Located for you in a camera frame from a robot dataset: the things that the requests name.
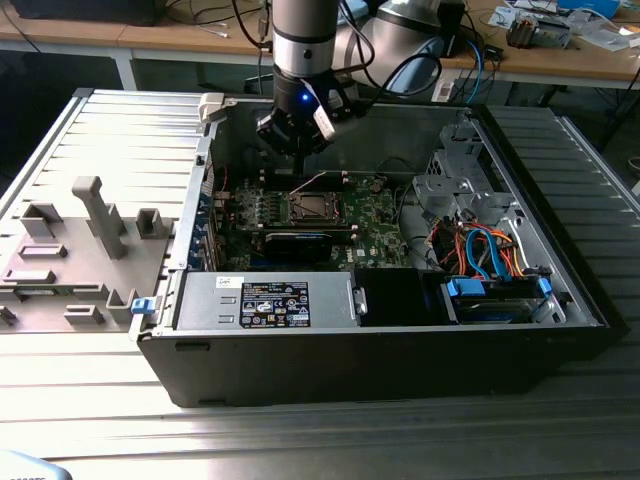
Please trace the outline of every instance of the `floor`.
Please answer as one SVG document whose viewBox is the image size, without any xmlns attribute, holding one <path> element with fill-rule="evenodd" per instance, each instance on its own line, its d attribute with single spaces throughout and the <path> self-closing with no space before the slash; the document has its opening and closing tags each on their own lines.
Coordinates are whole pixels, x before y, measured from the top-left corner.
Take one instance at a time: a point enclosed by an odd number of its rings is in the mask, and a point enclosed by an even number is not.
<svg viewBox="0 0 640 480">
<path fill-rule="evenodd" d="M 199 65 L 182 62 L 139 61 L 136 73 L 141 89 L 153 91 L 208 91 L 242 93 L 244 80 L 256 75 L 254 66 Z M 0 192 L 19 172 L 39 140 L 78 87 L 119 89 L 113 62 L 104 58 L 0 52 Z M 535 105 L 544 91 L 540 85 L 496 82 L 474 103 Z M 595 142 L 602 116 L 613 110 L 611 96 L 590 88 L 559 92 L 550 106 L 567 115 L 585 136 Z M 632 118 L 605 151 L 620 177 L 630 186 L 635 177 L 627 159 L 640 155 L 640 118 Z"/>
</svg>

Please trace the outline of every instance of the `blue tab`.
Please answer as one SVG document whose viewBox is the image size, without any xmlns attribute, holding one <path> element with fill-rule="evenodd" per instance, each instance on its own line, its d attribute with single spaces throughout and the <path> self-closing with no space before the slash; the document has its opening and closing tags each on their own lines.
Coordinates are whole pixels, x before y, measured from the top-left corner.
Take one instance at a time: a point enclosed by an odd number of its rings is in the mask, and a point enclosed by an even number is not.
<svg viewBox="0 0 640 480">
<path fill-rule="evenodd" d="M 551 288 L 551 282 L 549 282 L 548 278 L 541 278 L 540 280 L 538 280 L 538 286 L 540 287 L 540 290 L 542 290 L 542 294 L 545 297 L 551 295 L 551 292 L 553 290 Z"/>
<path fill-rule="evenodd" d="M 156 298 L 155 297 L 140 297 L 136 298 L 131 304 L 131 313 L 134 315 L 150 315 L 156 311 Z"/>
<path fill-rule="evenodd" d="M 447 290 L 449 291 L 450 297 L 457 297 L 460 294 L 458 287 L 453 280 L 449 280 L 449 283 L 447 283 Z"/>
</svg>

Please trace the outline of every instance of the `blue box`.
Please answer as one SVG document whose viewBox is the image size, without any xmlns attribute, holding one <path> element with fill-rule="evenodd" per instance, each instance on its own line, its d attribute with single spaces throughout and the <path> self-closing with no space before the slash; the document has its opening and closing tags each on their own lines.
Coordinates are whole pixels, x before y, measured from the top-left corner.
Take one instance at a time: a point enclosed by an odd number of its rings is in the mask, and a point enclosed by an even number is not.
<svg viewBox="0 0 640 480">
<path fill-rule="evenodd" d="M 620 0 L 558 0 L 558 8 L 575 10 L 577 8 L 588 8 L 594 10 L 607 18 L 615 15 L 620 6 Z"/>
</svg>

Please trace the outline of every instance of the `black cable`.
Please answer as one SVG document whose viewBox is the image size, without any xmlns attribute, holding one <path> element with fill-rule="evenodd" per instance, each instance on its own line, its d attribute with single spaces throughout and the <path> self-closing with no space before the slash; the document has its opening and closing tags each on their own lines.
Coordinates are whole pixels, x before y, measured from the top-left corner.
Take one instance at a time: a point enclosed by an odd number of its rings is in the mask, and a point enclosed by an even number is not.
<svg viewBox="0 0 640 480">
<path fill-rule="evenodd" d="M 624 92 L 624 95 L 622 96 L 622 100 L 620 100 L 620 104 L 618 109 L 620 109 L 620 107 L 622 107 L 624 105 L 624 102 L 627 101 L 627 97 L 629 96 L 629 94 L 631 93 L 631 90 L 633 89 L 633 86 L 636 84 L 636 82 L 638 81 L 638 77 L 640 76 L 640 67 L 638 67 L 638 70 L 636 71 L 636 74 L 633 77 L 633 80 L 631 80 L 631 83 L 629 84 L 629 86 L 627 87 L 627 89 Z"/>
<path fill-rule="evenodd" d="M 631 80 L 631 83 L 629 84 L 629 86 L 625 90 L 624 95 L 622 96 L 622 99 L 620 100 L 620 104 L 618 105 L 618 108 L 616 108 L 616 111 L 614 113 L 615 118 L 613 120 L 613 123 L 611 124 L 611 126 L 609 128 L 607 128 L 605 130 L 604 134 L 602 135 L 602 138 L 600 139 L 600 142 L 598 144 L 598 150 L 600 152 L 602 152 L 607 147 L 607 145 L 609 144 L 611 139 L 615 136 L 615 134 L 618 132 L 620 127 L 631 116 L 631 114 L 636 109 L 638 104 L 640 104 L 640 93 L 638 93 L 638 95 L 633 100 L 631 105 L 629 105 L 629 107 L 626 110 L 624 110 L 624 104 L 627 101 L 627 97 L 629 96 L 630 92 L 632 91 L 633 86 L 638 81 L 638 77 L 640 77 L 640 67 L 638 67 L 638 70 L 636 71 L 636 74 L 634 75 L 633 80 Z"/>
<path fill-rule="evenodd" d="M 258 91 L 260 95 L 264 95 L 262 90 L 262 49 L 258 51 Z"/>
<path fill-rule="evenodd" d="M 469 15 L 469 12 L 466 10 L 464 14 L 469 19 L 469 24 L 471 25 L 471 31 L 473 32 L 473 36 L 476 40 L 476 45 L 478 46 L 478 48 L 480 48 L 480 50 L 484 50 L 484 38 L 482 38 L 482 35 L 480 35 L 478 30 L 476 29 L 476 24 L 473 23 L 473 18 L 471 18 L 471 15 Z"/>
<path fill-rule="evenodd" d="M 38 52 L 38 53 L 42 53 L 42 52 L 40 51 L 40 49 L 39 49 L 38 47 L 36 47 L 36 44 L 35 44 L 35 43 L 33 43 L 33 42 L 31 41 L 31 39 L 30 39 L 29 37 L 27 37 L 27 35 L 26 35 L 22 30 L 20 30 L 20 27 L 18 27 L 18 26 L 15 24 L 15 22 L 14 22 L 13 20 L 11 20 L 11 17 L 10 17 L 10 16 L 9 16 L 9 14 L 7 13 L 7 7 L 6 7 L 6 5 L 5 5 L 5 2 L 2 2 L 2 12 L 4 13 L 4 16 L 5 16 L 5 17 L 7 17 L 7 20 L 9 20 L 9 23 L 10 23 L 11 25 L 13 25 L 13 28 L 15 28 L 16 30 L 18 30 L 18 32 L 20 33 L 20 35 L 22 35 L 22 38 L 24 38 L 24 39 L 25 39 L 25 41 L 26 41 L 29 45 L 31 45 L 31 46 L 33 47 L 33 49 L 34 49 L 36 52 Z"/>
<path fill-rule="evenodd" d="M 271 24 L 271 8 L 269 1 L 266 0 L 264 3 L 264 9 L 261 12 L 260 20 L 258 24 L 258 33 L 260 35 L 260 44 L 265 44 L 265 39 L 269 35 L 269 26 Z M 264 91 L 262 89 L 262 56 L 263 51 L 262 48 L 258 51 L 258 90 L 260 95 L 264 95 Z"/>
<path fill-rule="evenodd" d="M 231 8 L 231 5 L 225 5 L 223 7 L 209 7 L 209 8 L 203 8 L 202 10 L 198 10 L 198 11 L 194 12 L 194 15 L 193 15 L 193 18 L 192 18 L 191 22 L 185 22 L 184 20 L 182 20 L 182 19 L 180 19 L 178 17 L 175 17 L 174 15 L 171 14 L 171 7 L 174 7 L 178 3 L 182 3 L 184 1 L 185 0 L 174 0 L 172 3 L 167 4 L 166 7 L 165 7 L 165 15 L 167 16 L 167 18 L 169 18 L 170 20 L 173 20 L 176 23 L 180 23 L 182 25 L 192 25 L 192 26 L 210 25 L 212 23 L 220 23 L 220 22 L 224 22 L 226 20 L 231 20 L 233 18 L 236 18 L 235 14 L 233 14 L 233 15 L 228 15 L 226 17 L 222 17 L 222 18 L 216 18 L 214 20 L 207 20 L 207 21 L 203 21 L 203 22 L 197 21 L 198 17 L 200 17 L 203 13 L 206 13 L 206 12 L 209 12 L 209 11 L 214 11 L 214 10 L 225 10 L 227 8 Z M 262 7 L 245 10 L 244 12 L 240 12 L 240 15 L 247 15 L 249 13 L 254 13 L 254 12 L 257 12 L 259 10 L 262 10 Z"/>
<path fill-rule="evenodd" d="M 404 92 L 404 93 L 389 92 L 387 88 L 389 87 L 389 84 L 393 81 L 393 79 L 396 77 L 396 75 L 399 72 L 401 72 L 404 67 L 409 65 L 414 60 L 417 60 L 418 58 L 428 58 L 429 60 L 433 60 L 435 62 L 436 69 L 438 70 L 435 78 L 431 82 L 429 82 L 427 85 L 420 88 L 416 88 L 415 90 L 412 90 L 410 92 Z M 375 105 L 378 102 L 378 100 L 384 93 L 391 93 L 392 95 L 397 97 L 412 97 L 414 95 L 418 95 L 420 93 L 426 92 L 436 84 L 436 82 L 440 78 L 440 75 L 442 75 L 442 63 L 440 63 L 440 59 L 438 57 L 436 57 L 431 53 L 416 53 L 415 55 L 411 55 L 410 57 L 406 58 L 403 62 L 401 62 L 400 65 L 398 65 L 393 70 L 393 72 L 391 72 L 391 75 L 389 75 L 389 77 L 384 81 L 384 83 L 376 91 L 375 95 L 371 99 L 371 102 L 367 106 L 366 110 L 369 111 L 371 107 L 373 107 L 373 105 Z"/>
<path fill-rule="evenodd" d="M 369 51 L 371 52 L 371 59 L 370 59 L 370 64 L 373 63 L 374 59 L 375 59 L 375 54 L 376 54 L 376 50 L 373 47 L 373 44 L 371 43 L 371 41 L 367 38 L 366 35 L 364 35 L 360 29 L 358 28 L 357 24 L 356 24 L 356 20 L 355 17 L 353 16 L 353 12 L 351 11 L 351 8 L 349 7 L 349 4 L 346 1 L 343 1 L 340 4 L 340 8 L 342 10 L 342 14 L 345 16 L 345 21 L 347 22 L 347 24 L 351 27 L 351 29 L 354 31 L 355 35 L 356 35 L 356 46 L 358 47 L 358 55 L 360 57 L 360 63 L 364 64 L 364 52 L 362 51 L 362 43 L 360 41 L 361 37 L 362 39 L 364 39 L 365 43 L 367 44 L 367 47 L 369 47 Z M 365 77 L 367 77 L 367 80 L 369 81 L 369 83 L 375 87 L 375 88 L 380 88 L 380 85 L 378 85 L 378 83 L 373 79 L 373 77 L 371 77 L 371 74 L 369 73 L 369 69 L 368 66 L 364 67 L 364 75 Z"/>
<path fill-rule="evenodd" d="M 407 167 L 407 170 L 409 170 L 409 172 L 411 173 L 416 173 L 416 169 L 413 165 L 411 165 L 409 162 L 407 162 L 404 158 L 402 157 L 398 157 L 398 156 L 391 156 L 391 157 L 387 157 L 385 159 L 383 159 L 380 163 L 378 163 L 378 166 L 376 167 L 376 173 L 381 173 L 380 169 L 382 168 L 382 166 L 387 163 L 390 162 L 391 160 L 395 160 L 396 162 L 400 162 L 402 163 L 405 167 Z"/>
<path fill-rule="evenodd" d="M 373 45 L 371 44 L 371 42 L 369 41 L 369 39 L 367 38 L 367 36 L 362 33 L 360 31 L 360 29 L 358 28 L 358 26 L 356 25 L 356 21 L 355 21 L 355 17 L 353 16 L 353 12 L 351 11 L 351 9 L 349 8 L 349 5 L 347 5 L 346 0 L 341 0 L 339 3 L 339 8 L 340 11 L 342 12 L 342 16 L 344 17 L 345 22 L 347 23 L 347 25 L 349 25 L 349 27 L 351 27 L 351 29 L 353 30 L 353 33 L 355 33 L 356 35 L 356 45 L 358 47 L 358 53 L 360 55 L 360 65 L 352 65 L 349 67 L 345 67 L 345 68 L 341 68 L 338 69 L 334 72 L 334 74 L 336 75 L 344 75 L 347 73 L 353 73 L 353 72 L 357 72 L 359 70 L 364 70 L 365 71 L 365 75 L 367 76 L 367 80 L 369 80 L 370 82 L 373 82 L 374 84 L 376 83 L 375 81 L 373 81 L 373 79 L 370 77 L 369 72 L 367 71 L 367 68 L 369 66 L 371 66 L 371 64 L 373 63 L 373 61 L 376 58 L 376 51 L 373 48 Z M 369 58 L 369 60 L 367 60 L 366 62 L 364 61 L 364 53 L 362 52 L 362 44 L 360 43 L 360 40 L 364 41 L 364 43 L 367 44 L 367 48 L 369 48 L 369 51 L 371 52 L 371 57 Z"/>
<path fill-rule="evenodd" d="M 606 148 L 606 146 L 609 144 L 611 139 L 615 136 L 615 134 L 618 132 L 618 130 L 624 124 L 624 122 L 626 122 L 627 119 L 631 116 L 631 114 L 638 107 L 638 105 L 640 105 L 640 93 L 638 93 L 633 103 L 631 103 L 631 105 L 629 105 L 629 107 L 621 115 L 618 115 L 615 118 L 611 127 L 609 127 L 605 131 L 604 135 L 602 136 L 602 139 L 600 140 L 600 144 L 598 145 L 598 150 L 600 152 L 602 152 Z"/>
<path fill-rule="evenodd" d="M 251 36 L 251 34 L 249 33 L 249 31 L 247 30 L 247 27 L 244 26 L 244 21 L 242 20 L 242 14 L 240 13 L 240 10 L 238 10 L 238 0 L 231 0 L 231 6 L 233 7 L 233 13 L 235 14 L 236 19 L 238 20 L 238 25 L 240 25 L 240 30 L 242 30 L 242 33 L 247 38 L 247 40 L 249 40 L 249 42 L 256 48 L 260 48 L 260 49 L 267 48 L 268 45 L 265 44 L 264 42 L 256 42 Z"/>
</svg>

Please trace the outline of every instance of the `blue latch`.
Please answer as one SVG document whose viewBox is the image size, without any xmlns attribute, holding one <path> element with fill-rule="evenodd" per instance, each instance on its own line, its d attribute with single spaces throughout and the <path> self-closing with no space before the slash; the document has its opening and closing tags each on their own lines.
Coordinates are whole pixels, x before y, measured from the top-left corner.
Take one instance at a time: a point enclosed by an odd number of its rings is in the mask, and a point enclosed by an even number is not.
<svg viewBox="0 0 640 480">
<path fill-rule="evenodd" d="M 540 290 L 542 290 L 542 294 L 545 297 L 551 295 L 551 292 L 553 291 L 553 289 L 551 288 L 551 282 L 549 281 L 548 278 L 543 277 L 539 279 L 538 286 L 540 287 Z"/>
<path fill-rule="evenodd" d="M 131 313 L 133 313 L 134 315 L 150 315 L 157 310 L 157 304 L 158 297 L 136 298 L 131 304 Z"/>
<path fill-rule="evenodd" d="M 447 283 L 447 291 L 450 297 L 483 297 L 487 294 L 482 280 L 477 278 L 452 278 Z"/>
</svg>

